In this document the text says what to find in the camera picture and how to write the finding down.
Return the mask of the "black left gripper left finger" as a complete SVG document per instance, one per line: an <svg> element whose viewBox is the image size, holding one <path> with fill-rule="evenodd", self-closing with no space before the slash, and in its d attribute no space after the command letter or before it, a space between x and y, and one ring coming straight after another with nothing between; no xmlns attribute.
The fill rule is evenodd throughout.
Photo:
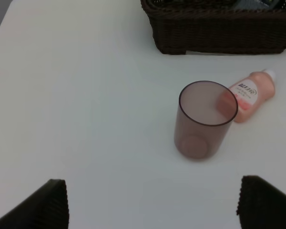
<svg viewBox="0 0 286 229"><path fill-rule="evenodd" d="M69 205L66 182L50 179L0 218L0 229L67 229Z"/></svg>

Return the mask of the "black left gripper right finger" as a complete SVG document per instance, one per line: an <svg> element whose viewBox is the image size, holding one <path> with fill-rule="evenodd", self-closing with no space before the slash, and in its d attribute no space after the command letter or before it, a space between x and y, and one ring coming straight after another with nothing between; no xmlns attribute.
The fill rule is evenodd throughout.
<svg viewBox="0 0 286 229"><path fill-rule="evenodd" d="M243 229L286 229L286 194L259 176L244 176L236 214Z"/></svg>

